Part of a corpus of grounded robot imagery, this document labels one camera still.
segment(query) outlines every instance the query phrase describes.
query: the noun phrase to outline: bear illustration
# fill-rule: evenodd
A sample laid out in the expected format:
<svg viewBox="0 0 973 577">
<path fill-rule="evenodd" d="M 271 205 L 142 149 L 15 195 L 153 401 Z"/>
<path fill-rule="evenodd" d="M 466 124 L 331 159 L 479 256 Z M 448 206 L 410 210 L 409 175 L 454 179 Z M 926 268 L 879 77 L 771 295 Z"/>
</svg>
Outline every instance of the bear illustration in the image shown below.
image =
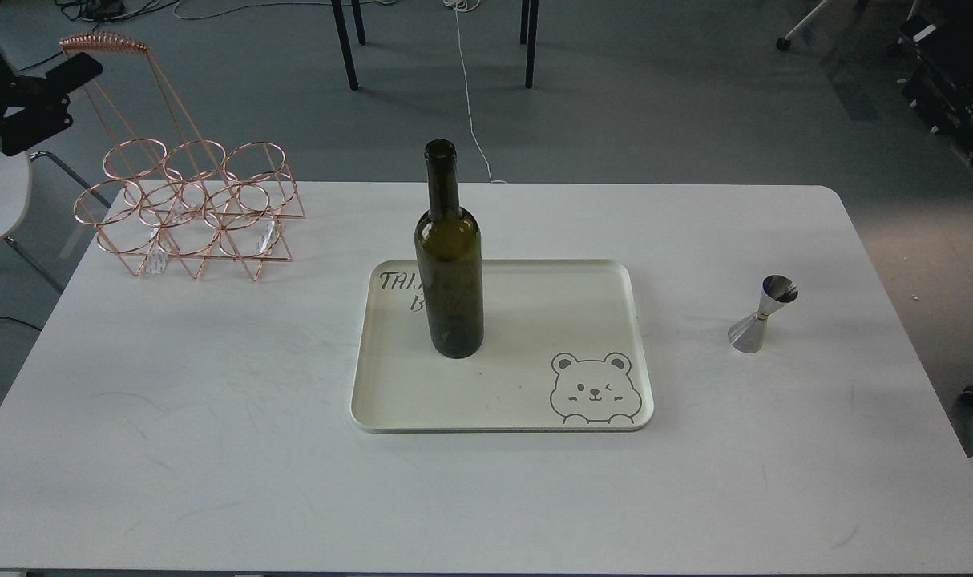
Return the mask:
<svg viewBox="0 0 973 577">
<path fill-rule="evenodd" d="M 557 378 L 551 408 L 562 423 L 633 423 L 643 398 L 629 379 L 629 357 L 612 352 L 603 361 L 579 361 L 563 352 L 551 359 Z"/>
</svg>

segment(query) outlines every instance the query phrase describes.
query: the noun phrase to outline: stainless steel jigger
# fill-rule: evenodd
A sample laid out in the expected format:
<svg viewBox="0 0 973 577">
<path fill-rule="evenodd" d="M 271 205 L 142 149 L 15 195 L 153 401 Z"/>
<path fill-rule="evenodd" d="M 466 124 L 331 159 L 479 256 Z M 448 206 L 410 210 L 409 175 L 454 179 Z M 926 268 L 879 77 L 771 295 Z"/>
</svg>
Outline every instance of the stainless steel jigger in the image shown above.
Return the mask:
<svg viewBox="0 0 973 577">
<path fill-rule="evenodd" d="M 736 350 L 743 352 L 757 352 L 765 344 L 765 330 L 768 328 L 768 317 L 797 299 L 797 286 L 784 276 L 773 274 L 765 278 L 762 284 L 761 303 L 757 312 L 751 313 L 743 321 L 737 322 L 729 328 L 729 343 Z"/>
</svg>

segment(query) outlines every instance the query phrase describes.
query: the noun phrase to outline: cream tray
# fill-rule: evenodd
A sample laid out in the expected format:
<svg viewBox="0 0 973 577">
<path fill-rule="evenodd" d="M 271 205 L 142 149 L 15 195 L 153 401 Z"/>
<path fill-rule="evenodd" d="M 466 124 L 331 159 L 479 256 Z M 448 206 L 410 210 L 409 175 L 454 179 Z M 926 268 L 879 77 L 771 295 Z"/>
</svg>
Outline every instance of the cream tray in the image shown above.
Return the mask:
<svg viewBox="0 0 973 577">
<path fill-rule="evenodd" d="M 654 413 L 629 273 L 614 260 L 485 260 L 472 357 L 430 342 L 418 267 L 369 279 L 351 395 L 365 430 L 638 430 Z"/>
</svg>

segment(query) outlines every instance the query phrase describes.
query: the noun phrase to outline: wine bottle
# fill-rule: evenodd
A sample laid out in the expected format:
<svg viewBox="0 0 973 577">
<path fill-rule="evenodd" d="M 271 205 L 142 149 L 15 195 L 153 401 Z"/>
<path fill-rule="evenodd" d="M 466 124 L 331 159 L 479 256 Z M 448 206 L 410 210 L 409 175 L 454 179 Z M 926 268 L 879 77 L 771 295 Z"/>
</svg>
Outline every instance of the wine bottle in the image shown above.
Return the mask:
<svg viewBox="0 0 973 577">
<path fill-rule="evenodd" d="M 464 358 L 483 341 L 482 253 L 479 225 L 458 204 L 457 156 L 445 139 L 426 145 L 429 211 L 414 240 L 433 346 Z"/>
</svg>

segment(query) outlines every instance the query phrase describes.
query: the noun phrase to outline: white chair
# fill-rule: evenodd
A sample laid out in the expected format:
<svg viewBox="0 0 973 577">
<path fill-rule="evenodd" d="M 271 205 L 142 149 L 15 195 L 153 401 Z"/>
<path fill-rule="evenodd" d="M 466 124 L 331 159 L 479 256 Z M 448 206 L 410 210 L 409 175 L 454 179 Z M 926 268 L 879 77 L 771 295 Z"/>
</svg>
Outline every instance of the white chair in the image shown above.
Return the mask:
<svg viewBox="0 0 973 577">
<path fill-rule="evenodd" d="M 11 236 L 16 227 L 20 226 L 27 215 L 27 205 L 31 194 L 31 161 L 37 158 L 48 158 L 62 168 L 70 178 L 77 180 L 81 186 L 88 188 L 87 182 L 76 172 L 67 167 L 65 162 L 50 152 L 41 151 L 33 155 L 17 154 L 6 156 L 0 152 L 0 240 L 4 240 L 24 262 L 28 263 L 55 291 L 61 293 L 63 286 L 55 280 L 53 275 L 41 267 L 35 259 Z M 99 197 L 99 201 L 108 207 L 109 202 Z"/>
</svg>

